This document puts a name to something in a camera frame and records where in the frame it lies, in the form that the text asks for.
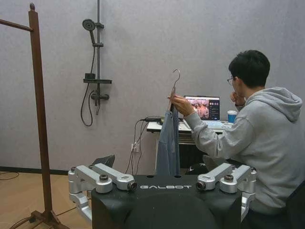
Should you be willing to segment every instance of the laptop screen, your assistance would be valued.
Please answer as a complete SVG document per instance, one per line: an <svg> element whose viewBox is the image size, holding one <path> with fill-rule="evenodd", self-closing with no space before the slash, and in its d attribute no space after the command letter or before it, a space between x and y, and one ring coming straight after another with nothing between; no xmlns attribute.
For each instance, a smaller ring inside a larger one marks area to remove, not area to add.
<svg viewBox="0 0 305 229"><path fill-rule="evenodd" d="M203 120L220 120L220 97L184 96Z"/></svg>

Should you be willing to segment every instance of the blue cup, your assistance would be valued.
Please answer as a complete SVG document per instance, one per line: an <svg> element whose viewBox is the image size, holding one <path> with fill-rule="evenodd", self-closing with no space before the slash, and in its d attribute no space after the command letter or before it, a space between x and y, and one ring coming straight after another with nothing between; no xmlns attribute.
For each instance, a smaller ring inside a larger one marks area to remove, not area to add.
<svg viewBox="0 0 305 229"><path fill-rule="evenodd" d="M237 116L236 111L228 111L228 122L234 123L236 116Z"/></svg>

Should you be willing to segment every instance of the wooden clothes rack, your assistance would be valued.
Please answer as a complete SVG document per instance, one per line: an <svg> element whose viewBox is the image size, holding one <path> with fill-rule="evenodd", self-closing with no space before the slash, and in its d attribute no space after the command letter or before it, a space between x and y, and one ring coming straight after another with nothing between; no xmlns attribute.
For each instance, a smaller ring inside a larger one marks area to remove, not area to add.
<svg viewBox="0 0 305 229"><path fill-rule="evenodd" d="M35 219L38 219L46 223L47 225L52 226L55 229L69 229L67 226L61 224L61 222L58 220L56 214L53 212L52 209L50 165L49 165L47 126L46 126L46 114L45 114L45 105L44 105L42 63L41 63L41 46L40 46L38 13L35 11L35 5L33 3L30 4L29 27L1 19L0 19L0 24L30 32L36 109L37 109L37 123L38 123L38 134L39 134L39 147L40 147L40 156L41 156L44 212L43 213L40 213L38 211L32 212L29 221L34 222Z"/></svg>

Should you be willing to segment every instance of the hood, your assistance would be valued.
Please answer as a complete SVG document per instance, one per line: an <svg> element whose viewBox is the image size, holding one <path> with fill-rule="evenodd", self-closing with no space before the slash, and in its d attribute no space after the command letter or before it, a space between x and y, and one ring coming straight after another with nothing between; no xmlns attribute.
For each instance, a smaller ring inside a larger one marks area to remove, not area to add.
<svg viewBox="0 0 305 229"><path fill-rule="evenodd" d="M246 105L252 101L260 101L266 103L283 113L290 122L298 120L302 99L283 87L273 87L258 91L251 95Z"/></svg>

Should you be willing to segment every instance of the man's hand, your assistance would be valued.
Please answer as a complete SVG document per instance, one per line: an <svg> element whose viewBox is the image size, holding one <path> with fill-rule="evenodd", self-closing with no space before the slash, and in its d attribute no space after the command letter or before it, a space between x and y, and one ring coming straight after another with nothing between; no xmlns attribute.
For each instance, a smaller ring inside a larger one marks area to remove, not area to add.
<svg viewBox="0 0 305 229"><path fill-rule="evenodd" d="M191 103L181 96L174 95L172 98L172 104L181 114L183 114L184 117L195 113Z"/></svg>
<svg viewBox="0 0 305 229"><path fill-rule="evenodd" d="M236 92L230 94L230 99L235 103L236 106L243 106L245 104L245 99L237 95Z"/></svg>

